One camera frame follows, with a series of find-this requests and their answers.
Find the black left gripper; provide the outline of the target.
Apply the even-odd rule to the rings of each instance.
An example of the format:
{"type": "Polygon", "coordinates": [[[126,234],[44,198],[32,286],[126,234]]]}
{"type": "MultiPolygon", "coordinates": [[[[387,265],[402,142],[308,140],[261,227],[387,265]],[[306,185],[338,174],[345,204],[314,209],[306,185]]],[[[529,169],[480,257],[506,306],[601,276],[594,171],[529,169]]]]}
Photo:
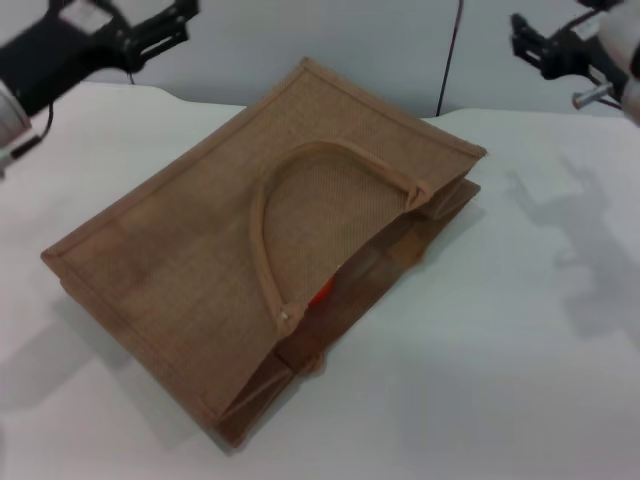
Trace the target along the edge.
{"type": "Polygon", "coordinates": [[[100,70],[141,71],[188,41],[199,13],[199,0],[175,0],[131,27],[110,0],[49,0],[40,20],[0,47],[0,81],[36,114],[100,70]]]}

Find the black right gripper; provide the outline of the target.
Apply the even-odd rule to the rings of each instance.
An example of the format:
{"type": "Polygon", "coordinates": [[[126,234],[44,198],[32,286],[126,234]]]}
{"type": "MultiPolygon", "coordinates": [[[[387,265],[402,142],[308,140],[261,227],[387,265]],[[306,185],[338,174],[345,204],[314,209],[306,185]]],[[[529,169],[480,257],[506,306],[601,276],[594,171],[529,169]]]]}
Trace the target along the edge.
{"type": "Polygon", "coordinates": [[[545,80],[582,76],[594,84],[624,86],[628,75],[605,52],[598,33],[607,10],[592,10],[546,38],[520,14],[510,16],[513,54],[536,68],[545,80]]]}

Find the brown jute handbag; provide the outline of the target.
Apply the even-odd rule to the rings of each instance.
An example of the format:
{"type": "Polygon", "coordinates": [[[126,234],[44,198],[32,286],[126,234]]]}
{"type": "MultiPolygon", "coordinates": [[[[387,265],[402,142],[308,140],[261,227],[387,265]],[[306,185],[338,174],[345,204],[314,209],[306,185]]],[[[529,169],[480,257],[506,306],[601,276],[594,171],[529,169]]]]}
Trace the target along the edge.
{"type": "Polygon", "coordinates": [[[307,58],[41,257],[236,447],[422,260],[478,193],[484,155],[307,58]]]}

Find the orange toy fruit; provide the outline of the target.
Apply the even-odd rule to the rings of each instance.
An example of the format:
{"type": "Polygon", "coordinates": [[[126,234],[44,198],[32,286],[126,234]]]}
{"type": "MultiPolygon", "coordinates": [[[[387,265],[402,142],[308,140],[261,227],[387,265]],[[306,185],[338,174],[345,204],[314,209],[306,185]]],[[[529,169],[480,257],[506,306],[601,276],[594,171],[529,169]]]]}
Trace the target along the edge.
{"type": "Polygon", "coordinates": [[[322,303],[327,296],[331,293],[333,286],[335,283],[335,278],[331,277],[324,286],[314,295],[314,297],[309,301],[310,306],[314,306],[322,303]]]}

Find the silver bolt on right gripper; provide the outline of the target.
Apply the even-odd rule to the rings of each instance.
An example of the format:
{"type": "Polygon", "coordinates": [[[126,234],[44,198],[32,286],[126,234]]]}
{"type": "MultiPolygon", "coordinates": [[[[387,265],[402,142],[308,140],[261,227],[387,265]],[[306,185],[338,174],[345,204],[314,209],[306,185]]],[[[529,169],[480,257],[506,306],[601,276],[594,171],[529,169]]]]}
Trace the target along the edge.
{"type": "Polygon", "coordinates": [[[590,90],[576,92],[572,95],[572,105],[575,109],[580,110],[592,103],[600,103],[610,95],[612,87],[610,82],[606,82],[596,85],[590,90]]]}

